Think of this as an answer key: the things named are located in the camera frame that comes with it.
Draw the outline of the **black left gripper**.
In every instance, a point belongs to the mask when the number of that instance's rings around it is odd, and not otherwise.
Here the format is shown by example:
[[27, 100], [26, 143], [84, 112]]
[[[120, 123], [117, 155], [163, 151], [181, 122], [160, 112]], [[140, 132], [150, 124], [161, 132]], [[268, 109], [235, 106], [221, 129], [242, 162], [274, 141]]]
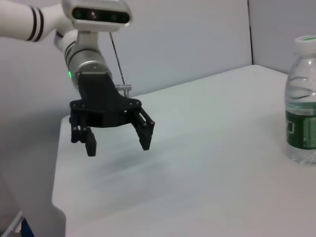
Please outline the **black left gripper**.
[[150, 149], [155, 122], [137, 99], [122, 96], [108, 73], [79, 75], [80, 100], [70, 103], [71, 142], [85, 144], [89, 157], [96, 156], [97, 142], [90, 127], [108, 128], [131, 123], [144, 151]]

